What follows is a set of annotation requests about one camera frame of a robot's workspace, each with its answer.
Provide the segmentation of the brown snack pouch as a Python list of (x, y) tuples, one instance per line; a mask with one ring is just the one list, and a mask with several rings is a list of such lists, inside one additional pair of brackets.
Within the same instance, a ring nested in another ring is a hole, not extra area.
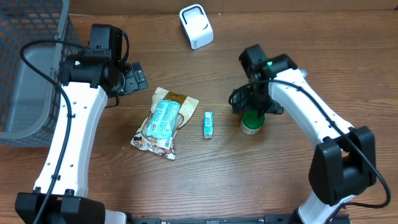
[[(147, 128), (150, 120), (155, 112), (155, 108), (159, 101), (170, 100), (176, 101), (180, 104), (180, 110), (175, 121), (175, 127), (171, 138), (168, 139), (157, 139), (147, 135)], [(178, 131), (186, 125), (194, 114), (199, 101), (190, 96), (177, 94), (161, 87), (158, 87), (152, 96), (152, 105), (150, 108), (149, 115), (142, 122), (141, 127), (136, 131), (135, 135), (131, 139), (131, 145), (142, 150), (150, 151), (154, 154), (163, 156), (170, 160), (175, 160), (175, 148), (174, 140)]]

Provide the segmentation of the green lid Knorr jar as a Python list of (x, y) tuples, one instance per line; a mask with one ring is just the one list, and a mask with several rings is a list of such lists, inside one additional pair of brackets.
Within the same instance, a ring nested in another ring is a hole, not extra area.
[(243, 113), (240, 128), (241, 131), (248, 135), (253, 135), (259, 132), (265, 122), (265, 116), (258, 117), (256, 110), (247, 110)]

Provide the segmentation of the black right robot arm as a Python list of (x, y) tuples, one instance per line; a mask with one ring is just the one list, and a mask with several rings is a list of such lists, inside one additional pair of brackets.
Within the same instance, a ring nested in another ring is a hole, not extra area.
[(254, 134), (267, 113), (288, 111), (314, 147), (308, 179), (312, 192), (291, 215), (268, 215), (265, 223), (349, 223), (338, 210), (376, 183), (375, 138), (338, 116), (310, 87), (304, 71), (286, 54), (267, 58), (260, 45), (240, 54), (249, 85), (229, 103), (242, 114), (241, 129)]

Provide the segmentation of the Kleenex tissue pack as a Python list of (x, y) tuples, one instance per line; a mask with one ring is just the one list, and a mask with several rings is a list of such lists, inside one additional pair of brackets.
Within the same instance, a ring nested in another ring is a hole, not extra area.
[(213, 137), (213, 112), (206, 111), (203, 119), (203, 136), (205, 139), (211, 139)]

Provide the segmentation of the teal wipes pack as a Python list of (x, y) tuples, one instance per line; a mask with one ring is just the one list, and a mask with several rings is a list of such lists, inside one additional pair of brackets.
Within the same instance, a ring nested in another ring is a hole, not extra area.
[(147, 135), (157, 139), (171, 138), (179, 110), (180, 104), (176, 101), (159, 101), (148, 125)]

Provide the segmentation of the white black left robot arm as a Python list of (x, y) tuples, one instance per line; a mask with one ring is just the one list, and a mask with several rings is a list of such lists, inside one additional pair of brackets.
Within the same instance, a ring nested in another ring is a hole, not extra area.
[(147, 88), (140, 63), (128, 63), (128, 55), (124, 31), (93, 24), (88, 46), (61, 64), (52, 81), (61, 99), (49, 154), (33, 191), (18, 193), (15, 201), (25, 223), (132, 222), (130, 213), (87, 197), (93, 141), (108, 100)]

